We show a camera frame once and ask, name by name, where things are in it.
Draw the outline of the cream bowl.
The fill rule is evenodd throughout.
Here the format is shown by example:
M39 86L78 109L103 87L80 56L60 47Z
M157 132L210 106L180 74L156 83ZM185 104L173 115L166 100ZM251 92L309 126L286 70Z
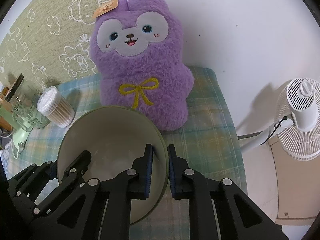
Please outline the cream bowl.
M154 149L151 189L147 200L133 200L131 224L147 217L159 204L168 184L169 161L164 139L157 127L142 113L120 107L105 106L92 110L76 120L66 132L57 155L57 177L84 150L92 159L84 180L115 178L131 168L143 156L145 147Z

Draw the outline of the green desk fan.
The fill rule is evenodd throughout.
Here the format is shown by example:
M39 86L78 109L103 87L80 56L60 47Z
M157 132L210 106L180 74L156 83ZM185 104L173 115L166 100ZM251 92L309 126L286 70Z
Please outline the green desk fan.
M14 120L11 104L1 99L1 140L11 139L11 152L15 159L23 152L28 136L29 132Z

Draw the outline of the cotton swab container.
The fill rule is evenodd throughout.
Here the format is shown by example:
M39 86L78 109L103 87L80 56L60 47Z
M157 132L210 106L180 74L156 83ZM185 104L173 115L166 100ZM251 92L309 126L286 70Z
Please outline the cotton swab container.
M73 107L55 86L42 93L37 102L37 110L60 128L68 127L75 117Z

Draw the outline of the plaid tablecloth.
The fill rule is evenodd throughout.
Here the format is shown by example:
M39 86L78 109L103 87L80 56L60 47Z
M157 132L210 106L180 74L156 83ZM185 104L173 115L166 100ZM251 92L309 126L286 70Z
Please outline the plaid tablecloth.
M166 144L174 144L177 155L205 177L230 178L242 190L247 189L238 137L232 117L212 69L191 67L195 79L187 98L189 116L182 128L163 132ZM2 139L1 161L7 178L31 164L55 161L66 130L49 124L33 130L24 151L14 158L11 143ZM189 211L185 200L174 200L166 191L156 209L132 225L131 239L188 239Z

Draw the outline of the purple plush bunny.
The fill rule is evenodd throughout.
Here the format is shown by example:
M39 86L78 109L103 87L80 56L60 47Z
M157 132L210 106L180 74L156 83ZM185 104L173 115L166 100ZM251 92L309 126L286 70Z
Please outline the purple plush bunny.
M182 50L181 23L165 0L118 0L96 18L91 37L101 104L139 111L163 131L182 127L194 85Z

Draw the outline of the green cartoon placemat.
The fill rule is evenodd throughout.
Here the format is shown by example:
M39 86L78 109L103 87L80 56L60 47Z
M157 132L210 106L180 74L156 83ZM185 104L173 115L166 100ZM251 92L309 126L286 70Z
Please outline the green cartoon placemat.
M43 90L97 74L89 46L93 12L110 0L32 0L1 42L1 84L23 74Z

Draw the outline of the white standing fan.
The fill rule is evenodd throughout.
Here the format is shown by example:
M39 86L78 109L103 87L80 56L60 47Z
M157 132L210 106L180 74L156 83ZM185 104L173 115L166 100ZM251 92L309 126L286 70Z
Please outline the white standing fan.
M298 161L319 156L319 82L295 78L281 91L274 123L240 147L248 152L278 137L283 150Z

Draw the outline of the glass jar black lid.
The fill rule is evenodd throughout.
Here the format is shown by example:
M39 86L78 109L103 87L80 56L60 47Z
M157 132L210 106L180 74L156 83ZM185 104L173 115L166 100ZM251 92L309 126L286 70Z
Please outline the glass jar black lid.
M9 107L9 118L17 129L31 132L44 128L50 121L37 110L42 92L20 74L7 90L1 90L1 102Z

